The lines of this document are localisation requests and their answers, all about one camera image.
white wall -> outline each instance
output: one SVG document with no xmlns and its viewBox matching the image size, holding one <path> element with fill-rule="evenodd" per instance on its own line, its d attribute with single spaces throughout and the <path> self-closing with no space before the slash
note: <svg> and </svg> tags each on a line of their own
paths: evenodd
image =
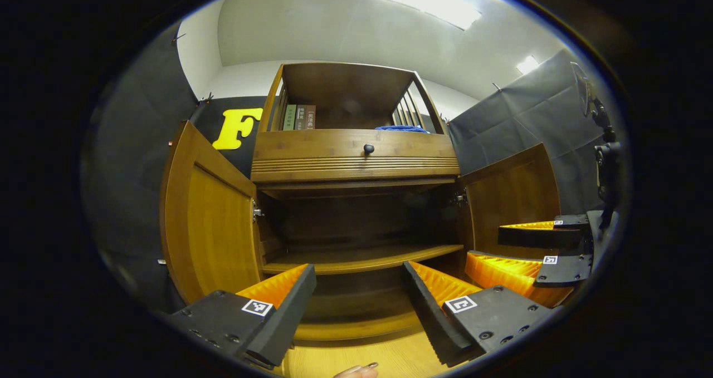
<svg viewBox="0 0 713 378">
<path fill-rule="evenodd" d="M 225 97 L 247 97 L 247 96 L 267 96 L 270 91 L 272 80 L 281 63 L 295 62 L 319 62 L 314 60 L 278 60 L 242 63 L 240 65 L 224 66 L 212 79 L 209 89 L 213 97 L 221 99 Z M 453 119 L 469 107 L 477 104 L 478 100 L 460 91 L 441 86 L 432 81 L 423 80 L 423 84 L 431 95 L 439 114 L 447 119 Z M 419 110 L 426 112 L 426 107 L 420 104 Z"/>
<path fill-rule="evenodd" d="M 221 53 L 218 49 L 218 16 L 225 0 L 214 0 L 184 18 L 178 28 L 181 37 L 178 58 L 183 74 L 193 89 L 196 98 L 207 98 L 210 83 L 221 71 Z"/>
</svg>

orange ridged pad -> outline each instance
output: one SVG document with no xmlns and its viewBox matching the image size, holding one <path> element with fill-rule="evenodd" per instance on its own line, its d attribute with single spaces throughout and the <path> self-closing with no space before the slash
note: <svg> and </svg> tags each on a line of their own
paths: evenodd
<svg viewBox="0 0 713 378">
<path fill-rule="evenodd" d="M 501 228 L 553 230 L 555 229 L 555 221 L 546 220 L 542 222 L 516 223 L 515 225 L 502 225 Z"/>
<path fill-rule="evenodd" d="M 302 264 L 293 269 L 288 269 L 288 271 L 253 284 L 251 287 L 240 290 L 235 294 L 260 302 L 272 303 L 277 309 L 308 265 Z"/>
<path fill-rule="evenodd" d="M 545 307 L 555 307 L 564 300 L 573 287 L 534 287 L 535 277 L 542 261 L 510 259 L 468 253 L 466 274 L 482 287 L 501 284 L 507 289 L 527 297 Z"/>
<path fill-rule="evenodd" d="M 429 268 L 418 264 L 418 262 L 409 261 L 418 276 L 423 280 L 423 283 L 428 287 L 428 291 L 436 299 L 439 307 L 443 307 L 446 300 L 455 299 L 456 297 L 465 296 L 479 292 L 482 289 L 468 282 L 449 276 L 437 269 Z"/>
</svg>

drawer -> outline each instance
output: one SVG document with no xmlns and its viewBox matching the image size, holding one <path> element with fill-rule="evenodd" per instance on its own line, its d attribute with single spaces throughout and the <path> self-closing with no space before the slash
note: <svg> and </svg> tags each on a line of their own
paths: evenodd
<svg viewBox="0 0 713 378">
<path fill-rule="evenodd" d="M 364 145 L 374 152 L 364 154 Z M 460 173 L 447 135 L 389 130 L 314 129 L 258 132 L 255 183 L 454 177 Z"/>
</svg>

wooden cabinet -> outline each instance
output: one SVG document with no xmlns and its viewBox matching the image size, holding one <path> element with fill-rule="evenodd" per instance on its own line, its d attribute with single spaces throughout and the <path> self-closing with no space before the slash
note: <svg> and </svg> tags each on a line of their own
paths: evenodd
<svg viewBox="0 0 713 378">
<path fill-rule="evenodd" d="M 404 76 L 377 83 L 404 89 L 414 75 Z M 285 84 L 288 90 L 303 87 L 291 78 Z M 379 84 L 367 87 L 368 92 L 382 93 Z M 341 101 L 328 86 L 319 90 L 326 104 Z M 317 102 L 302 95 L 290 91 L 296 101 Z M 321 117 L 328 119 L 323 112 Z M 369 118 L 376 120 L 376 112 Z M 297 346 L 285 361 L 287 366 L 290 355 L 300 360 L 288 368 L 294 375 L 313 375 L 318 368 L 305 360 L 313 357 L 318 363 L 326 348 L 341 346 L 343 342 L 335 341 L 343 340 L 351 341 L 350 352 L 361 348 L 365 355 L 383 342 L 380 363 L 410 357 L 399 353 L 410 348 L 408 352 L 419 355 L 417 362 L 409 361 L 410 376 L 446 370 L 430 348 L 423 350 L 427 340 L 403 291 L 402 263 L 419 261 L 466 279 L 463 264 L 469 249 L 539 256 L 542 251 L 497 246 L 497 226 L 547 220 L 559 213 L 542 144 L 459 176 L 450 140 L 443 134 L 260 127 L 248 180 L 184 122 L 173 140 L 161 189 L 163 251 L 170 276 L 188 303 L 216 289 L 237 292 L 298 264 L 314 264 L 318 285 L 296 332 Z M 377 148 L 374 157 L 358 153 L 365 140 Z M 467 202 L 454 202 L 456 192 L 463 191 Z M 263 216 L 254 216 L 255 208 Z M 392 371 L 394 376 L 403 373 Z"/>
</svg>

blue cloth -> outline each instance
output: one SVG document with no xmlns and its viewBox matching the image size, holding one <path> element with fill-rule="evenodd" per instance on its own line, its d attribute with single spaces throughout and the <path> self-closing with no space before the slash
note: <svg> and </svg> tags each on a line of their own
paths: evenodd
<svg viewBox="0 0 713 378">
<path fill-rule="evenodd" d="M 427 134 L 428 130 L 423 130 L 420 127 L 415 126 L 405 126 L 405 125 L 395 125 L 395 126 L 380 126 L 376 130 L 399 130 L 400 132 L 422 132 Z"/>
</svg>

